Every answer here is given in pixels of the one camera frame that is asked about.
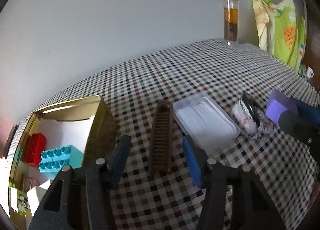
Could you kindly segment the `purple block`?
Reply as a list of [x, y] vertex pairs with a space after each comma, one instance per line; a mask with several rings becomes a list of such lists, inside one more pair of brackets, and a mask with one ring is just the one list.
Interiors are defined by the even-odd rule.
[[298, 114], [295, 102], [278, 89], [273, 88], [268, 98], [266, 116], [278, 124], [281, 114], [287, 110]]

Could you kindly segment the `teal toy brick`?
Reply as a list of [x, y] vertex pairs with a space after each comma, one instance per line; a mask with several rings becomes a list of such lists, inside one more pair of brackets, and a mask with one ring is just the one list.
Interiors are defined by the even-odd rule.
[[72, 168], [80, 168], [83, 156], [83, 152], [73, 145], [42, 151], [39, 171], [53, 179], [63, 166], [70, 165]]

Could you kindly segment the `green toy brick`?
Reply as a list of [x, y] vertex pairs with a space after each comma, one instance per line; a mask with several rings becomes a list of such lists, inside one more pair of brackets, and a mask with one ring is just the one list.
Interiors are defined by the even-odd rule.
[[17, 208], [18, 214], [27, 218], [31, 217], [31, 210], [28, 202], [27, 194], [17, 190]]

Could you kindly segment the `red toy brick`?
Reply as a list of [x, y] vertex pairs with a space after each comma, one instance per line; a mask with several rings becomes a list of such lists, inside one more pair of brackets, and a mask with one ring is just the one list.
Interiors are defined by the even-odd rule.
[[38, 168], [41, 162], [41, 153], [46, 147], [46, 137], [42, 133], [34, 133], [27, 137], [24, 146], [22, 161], [31, 167]]

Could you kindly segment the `brown comb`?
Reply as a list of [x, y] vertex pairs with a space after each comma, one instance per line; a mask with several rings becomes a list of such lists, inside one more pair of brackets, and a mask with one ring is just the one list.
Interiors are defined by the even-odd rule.
[[172, 124], [172, 104], [168, 100], [159, 100], [153, 117], [149, 146], [149, 170], [152, 174], [171, 170]]

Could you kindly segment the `clear plastic case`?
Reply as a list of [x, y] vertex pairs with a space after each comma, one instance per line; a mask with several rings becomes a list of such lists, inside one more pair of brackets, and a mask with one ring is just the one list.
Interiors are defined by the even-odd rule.
[[172, 107], [182, 131], [209, 157], [229, 148], [240, 134], [239, 126], [206, 92], [178, 100]]

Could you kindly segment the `white carton box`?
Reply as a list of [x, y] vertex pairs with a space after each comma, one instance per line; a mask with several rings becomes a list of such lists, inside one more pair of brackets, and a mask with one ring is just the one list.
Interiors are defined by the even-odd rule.
[[52, 182], [53, 180], [49, 179], [45, 181], [43, 184], [35, 186], [29, 191], [27, 191], [27, 198], [32, 216], [34, 216], [42, 198], [46, 194], [46, 191], [48, 190]]

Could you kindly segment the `pink card case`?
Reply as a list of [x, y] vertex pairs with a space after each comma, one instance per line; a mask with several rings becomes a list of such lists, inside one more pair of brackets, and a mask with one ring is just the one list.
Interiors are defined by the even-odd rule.
[[40, 183], [38, 179], [36, 179], [34, 176], [24, 174], [22, 191], [27, 193], [29, 190], [31, 190], [35, 186], [38, 186], [39, 184]]

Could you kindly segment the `small white mug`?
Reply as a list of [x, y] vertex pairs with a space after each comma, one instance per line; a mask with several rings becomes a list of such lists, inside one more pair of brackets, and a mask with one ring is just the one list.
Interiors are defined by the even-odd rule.
[[312, 79], [313, 76], [314, 76], [313, 69], [310, 66], [308, 66], [307, 69], [306, 69], [306, 77], [308, 79]]

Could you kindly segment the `white paper tin liner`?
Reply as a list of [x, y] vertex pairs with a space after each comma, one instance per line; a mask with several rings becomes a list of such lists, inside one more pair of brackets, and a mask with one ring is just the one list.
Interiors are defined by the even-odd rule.
[[[27, 137], [34, 133], [42, 133], [46, 137], [46, 147], [44, 150], [59, 148], [62, 146], [73, 145], [79, 151], [84, 152], [88, 142], [89, 132], [91, 130], [95, 116], [91, 116], [82, 120], [63, 121], [54, 119], [35, 119], [31, 126], [27, 129], [26, 137], [24, 138], [24, 146], [27, 142]], [[23, 175], [34, 176], [39, 183], [44, 183], [49, 178], [40, 173], [39, 168], [31, 167], [19, 158], [18, 168], [22, 171], [16, 175], [16, 180], [22, 185], [19, 187], [17, 183], [13, 183], [11, 187], [12, 198], [10, 198], [11, 208], [18, 213], [17, 208], [17, 190], [22, 191]]]

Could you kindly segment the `gold metal tin box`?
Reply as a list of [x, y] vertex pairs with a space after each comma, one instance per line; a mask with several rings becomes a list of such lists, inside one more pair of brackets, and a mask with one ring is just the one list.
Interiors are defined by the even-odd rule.
[[18, 142], [10, 169], [9, 187], [24, 191], [27, 178], [43, 183], [52, 173], [25, 162], [28, 141], [33, 134], [46, 138], [45, 151], [73, 146], [86, 166], [114, 149], [118, 123], [99, 95], [83, 97], [43, 107], [31, 115]]

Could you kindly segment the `green patterned cloth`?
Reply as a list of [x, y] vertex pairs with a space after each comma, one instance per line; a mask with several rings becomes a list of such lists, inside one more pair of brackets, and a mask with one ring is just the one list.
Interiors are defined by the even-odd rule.
[[297, 15], [294, 1], [250, 1], [260, 49], [298, 72], [305, 53], [306, 27], [304, 17]]

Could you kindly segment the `dark flat bar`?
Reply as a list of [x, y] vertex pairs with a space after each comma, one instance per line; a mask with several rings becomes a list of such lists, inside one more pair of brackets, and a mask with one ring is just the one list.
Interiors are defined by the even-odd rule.
[[6, 142], [6, 145], [5, 145], [5, 148], [4, 148], [4, 152], [7, 153], [9, 151], [9, 148], [10, 148], [10, 145], [12, 143], [12, 139], [16, 133], [16, 130], [17, 130], [17, 127], [18, 125], [14, 125], [12, 128], [11, 128], [11, 131], [9, 133], [9, 136], [7, 138], [7, 142]]

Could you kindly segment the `glass tea bottle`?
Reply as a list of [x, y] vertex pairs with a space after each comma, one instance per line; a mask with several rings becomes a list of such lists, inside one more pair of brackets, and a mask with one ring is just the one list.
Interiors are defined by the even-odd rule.
[[236, 45], [239, 28], [239, 0], [223, 0], [224, 40]]

